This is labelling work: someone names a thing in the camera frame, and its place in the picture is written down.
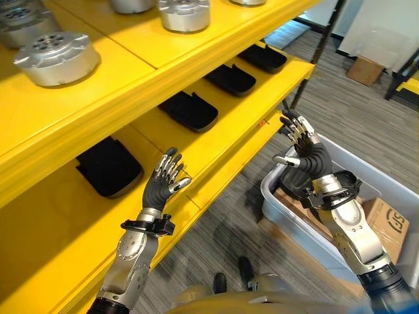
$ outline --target black tray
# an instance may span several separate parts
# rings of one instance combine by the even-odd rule
[[[248,95],[256,84],[254,77],[239,69],[235,64],[232,67],[223,64],[209,72],[205,78],[226,92],[238,97]]]
[[[179,92],[158,107],[196,133],[204,133],[212,128],[218,116],[218,110],[195,93],[190,96]]]
[[[265,48],[256,44],[250,46],[238,54],[255,67],[271,74],[278,73],[281,66],[287,61],[287,57],[266,45]]]
[[[76,168],[99,195],[117,198],[127,193],[140,180],[143,168],[125,146],[112,137],[94,145],[76,159]]]

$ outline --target cardboard box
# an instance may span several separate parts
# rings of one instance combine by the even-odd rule
[[[278,198],[281,203],[292,210],[298,217],[303,219],[307,224],[318,231],[324,238],[329,242],[332,242],[332,234],[329,229],[326,228],[315,216],[311,213],[309,208],[304,208],[300,201],[294,200],[291,196],[288,196],[281,188],[277,189],[274,196]]]
[[[395,264],[409,228],[409,221],[380,198],[368,201],[362,206],[369,226],[380,238]]]
[[[371,86],[379,78],[384,67],[370,59],[358,57],[346,76],[364,85]]]

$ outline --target robotic arm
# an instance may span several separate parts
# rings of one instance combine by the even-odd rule
[[[117,255],[88,314],[128,314],[142,293],[151,260],[157,252],[158,237],[172,235],[175,225],[163,215],[167,200],[187,186],[190,178],[176,181],[183,168],[176,148],[163,154],[143,194],[143,210],[136,220],[121,224],[125,229]]]
[[[280,133],[294,144],[299,158],[274,156],[274,161],[309,174],[314,191],[307,191],[305,207],[313,207],[330,230],[333,244],[358,276],[375,313],[417,309],[417,300],[371,230],[356,192],[342,187],[333,175],[332,160],[313,127],[299,113],[286,109]]]

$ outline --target gray plastic bin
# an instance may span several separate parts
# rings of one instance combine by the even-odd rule
[[[326,137],[322,135],[320,137],[331,155],[334,171],[347,169],[363,181],[359,195],[364,200],[378,196],[409,220],[409,230],[397,261],[397,267],[407,283],[416,288],[419,276],[419,196]],[[297,154],[291,147],[287,155],[296,156]],[[274,197],[273,192],[277,187],[278,177],[284,169],[285,166],[278,164],[261,183],[264,196],[263,214],[291,236],[335,277],[359,283],[335,246]]]

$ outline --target yellow shelving unit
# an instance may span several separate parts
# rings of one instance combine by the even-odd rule
[[[299,82],[307,79],[314,68],[311,63],[292,56],[288,56],[287,63],[276,75],[265,73],[240,58],[233,58],[225,64],[231,66],[233,63],[257,78],[249,96],[234,97],[204,78],[184,90],[188,94],[196,92],[217,108],[218,121],[210,131],[193,133],[159,108],[150,110],[132,122],[133,127],[160,150],[170,145],[178,147],[187,164],[185,171],[193,178],[204,174],[233,144],[245,137]]]
[[[406,82],[401,83],[396,90],[400,92],[402,89],[410,90],[412,93],[419,95],[419,72],[413,74],[413,76]]]
[[[89,133],[109,135],[119,129],[111,119],[118,107],[110,99],[154,71],[68,11],[47,5],[63,29],[89,34],[101,63],[78,84],[42,88],[12,63],[16,51],[0,45],[0,131],[5,135],[0,141],[0,207],[74,158],[80,148],[98,142]]]
[[[268,0],[252,8],[213,1],[211,25],[192,35],[164,30],[156,9],[123,16],[108,0],[45,2],[64,30],[89,34],[101,64],[78,84],[41,88],[13,66],[15,51],[0,47],[0,130],[6,135],[0,141],[0,267],[7,270],[1,314],[85,313],[113,259],[118,225],[136,217],[160,155],[178,146],[192,184],[166,208],[176,229],[160,239],[155,267],[277,132],[276,105],[314,68],[288,56],[283,69],[269,75],[234,56],[315,0]],[[200,79],[222,63],[255,76],[254,91],[232,97]],[[212,129],[193,133],[155,108],[180,90],[217,107]],[[111,134],[145,170],[140,184],[115,200],[100,197],[74,160]]]
[[[64,30],[91,36],[102,63],[80,84],[46,89],[10,64],[14,51],[0,49],[0,131],[11,136],[0,142],[0,206],[319,0],[252,8],[216,0],[209,28],[191,35],[166,31],[156,8],[125,16],[108,0],[45,2]]]
[[[206,68],[206,74],[319,2],[270,0],[261,6],[242,7],[229,0],[211,1],[211,24],[198,33],[179,34],[163,28],[156,7],[141,14],[118,14],[108,0],[52,1],[153,67],[171,65],[188,75],[200,67]]]

